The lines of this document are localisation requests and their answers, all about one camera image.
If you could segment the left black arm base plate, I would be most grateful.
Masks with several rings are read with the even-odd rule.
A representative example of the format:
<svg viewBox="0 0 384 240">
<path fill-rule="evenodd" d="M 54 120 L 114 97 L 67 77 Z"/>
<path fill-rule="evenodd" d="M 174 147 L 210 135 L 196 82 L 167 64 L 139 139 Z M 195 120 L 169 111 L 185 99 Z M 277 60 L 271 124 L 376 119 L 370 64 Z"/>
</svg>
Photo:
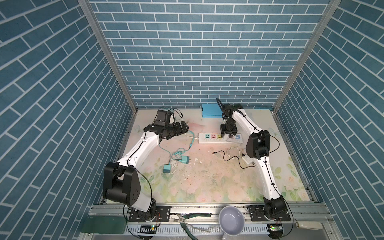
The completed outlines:
<svg viewBox="0 0 384 240">
<path fill-rule="evenodd" d="M 156 206 L 154 209 L 151 209 L 148 212 L 138 211 L 136 209 L 129 208 L 128 209 L 128 220 L 129 222 L 155 222 L 157 217 L 159 217 L 159 221 L 169 222 L 171 214 L 171 206 Z"/>
</svg>

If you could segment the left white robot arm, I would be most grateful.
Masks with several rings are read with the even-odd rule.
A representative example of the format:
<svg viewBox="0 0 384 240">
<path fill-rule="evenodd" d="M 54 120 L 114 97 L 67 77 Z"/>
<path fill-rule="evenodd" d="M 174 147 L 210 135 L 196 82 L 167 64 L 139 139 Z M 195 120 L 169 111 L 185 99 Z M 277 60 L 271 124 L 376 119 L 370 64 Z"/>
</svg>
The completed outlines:
<svg viewBox="0 0 384 240">
<path fill-rule="evenodd" d="M 162 140 L 187 133 L 186 122 L 172 125 L 148 125 L 134 147 L 116 163 L 108 163 L 104 169 L 103 198 L 127 205 L 153 218 L 156 213 L 156 200 L 142 193 L 137 170 L 151 151 Z"/>
</svg>

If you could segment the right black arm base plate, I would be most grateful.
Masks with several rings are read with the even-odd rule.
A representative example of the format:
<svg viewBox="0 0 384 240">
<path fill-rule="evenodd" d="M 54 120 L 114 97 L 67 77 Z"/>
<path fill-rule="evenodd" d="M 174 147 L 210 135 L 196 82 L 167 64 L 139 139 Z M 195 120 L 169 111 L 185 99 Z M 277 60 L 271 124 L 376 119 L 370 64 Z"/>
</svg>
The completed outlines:
<svg viewBox="0 0 384 240">
<path fill-rule="evenodd" d="M 291 221 L 290 213 L 287 209 L 279 210 L 273 209 L 267 205 L 248 205 L 246 210 L 250 214 L 252 222 L 270 221 Z"/>
</svg>

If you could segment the white charger with black cable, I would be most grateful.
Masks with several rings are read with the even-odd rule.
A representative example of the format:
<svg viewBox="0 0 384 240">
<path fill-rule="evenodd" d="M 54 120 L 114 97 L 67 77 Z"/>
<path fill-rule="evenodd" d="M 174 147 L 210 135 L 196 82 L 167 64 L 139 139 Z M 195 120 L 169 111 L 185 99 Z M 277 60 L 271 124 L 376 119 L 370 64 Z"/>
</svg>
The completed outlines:
<svg viewBox="0 0 384 240">
<path fill-rule="evenodd" d="M 255 161 L 252 158 L 250 158 L 247 154 L 243 153 L 243 150 L 245 150 L 245 149 L 242 149 L 241 151 L 239 151 L 239 155 L 238 156 L 230 156 L 229 155 L 229 150 L 227 152 L 225 152 L 223 150 L 220 150 L 220 151 L 217 151 L 217 152 L 213 152 L 213 154 L 217 154 L 217 153 L 222 152 L 223 153 L 223 160 L 225 162 L 228 162 L 228 161 L 230 161 L 232 159 L 237 159 L 240 168 L 243 169 L 243 170 L 248 169 L 248 168 L 256 167 Z"/>
</svg>

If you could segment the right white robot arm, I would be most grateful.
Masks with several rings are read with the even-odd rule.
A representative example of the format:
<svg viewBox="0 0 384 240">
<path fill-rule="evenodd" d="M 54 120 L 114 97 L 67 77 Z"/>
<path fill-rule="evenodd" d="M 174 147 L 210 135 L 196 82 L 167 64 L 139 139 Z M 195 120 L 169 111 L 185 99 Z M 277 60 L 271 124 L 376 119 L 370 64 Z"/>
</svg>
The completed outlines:
<svg viewBox="0 0 384 240">
<path fill-rule="evenodd" d="M 241 105 L 225 104 L 221 107 L 222 118 L 220 126 L 222 135 L 235 135 L 237 126 L 249 135 L 246 144 L 244 161 L 255 163 L 263 184 L 264 214 L 269 220 L 276 220 L 288 212 L 286 201 L 278 190 L 270 164 L 270 133 L 260 130 L 256 123 L 247 115 Z"/>
</svg>

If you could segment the teal plug adapter with prongs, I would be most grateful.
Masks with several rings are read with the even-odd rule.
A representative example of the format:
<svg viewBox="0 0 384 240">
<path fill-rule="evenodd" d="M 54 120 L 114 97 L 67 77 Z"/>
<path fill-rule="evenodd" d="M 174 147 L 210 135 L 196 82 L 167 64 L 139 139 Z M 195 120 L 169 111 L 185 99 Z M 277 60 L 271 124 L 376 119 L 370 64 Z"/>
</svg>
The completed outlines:
<svg viewBox="0 0 384 240">
<path fill-rule="evenodd" d="M 188 156 L 182 156 L 181 159 L 180 159 L 180 162 L 182 164 L 188 164 L 190 161 L 190 158 Z"/>
</svg>

